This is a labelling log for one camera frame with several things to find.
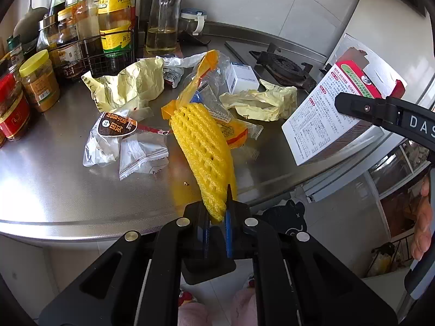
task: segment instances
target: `blue lid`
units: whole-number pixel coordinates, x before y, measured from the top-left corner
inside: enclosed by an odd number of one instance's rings
[[[192,15],[196,16],[198,12],[201,12],[203,16],[207,16],[207,11],[200,10],[198,8],[182,8],[181,13],[184,13],[186,15]]]

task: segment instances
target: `metal ladle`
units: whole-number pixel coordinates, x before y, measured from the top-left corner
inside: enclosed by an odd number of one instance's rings
[[[32,8],[32,0],[29,0],[29,11],[20,19],[14,29],[14,37],[20,35],[22,44],[32,42],[38,37],[38,23],[48,13],[45,7]]]

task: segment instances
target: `red bottle cap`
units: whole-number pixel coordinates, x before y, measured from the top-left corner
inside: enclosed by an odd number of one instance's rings
[[[11,90],[15,87],[14,75],[8,73],[0,79],[0,103],[3,103],[8,97]]]

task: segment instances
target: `gas stove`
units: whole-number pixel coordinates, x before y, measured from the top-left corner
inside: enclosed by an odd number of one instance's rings
[[[323,77],[320,72],[324,66],[322,62],[280,49],[273,43],[265,46],[227,41],[225,45],[242,63],[251,66],[258,78],[274,84],[295,86],[308,94]]]

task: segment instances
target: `backsplash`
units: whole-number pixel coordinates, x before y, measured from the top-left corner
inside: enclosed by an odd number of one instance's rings
[[[181,6],[207,10],[210,21],[260,30],[329,56],[358,1],[182,0]],[[48,4],[49,0],[33,0],[34,7],[48,7]],[[15,0],[0,24],[0,36],[4,43],[27,10],[28,0]]]

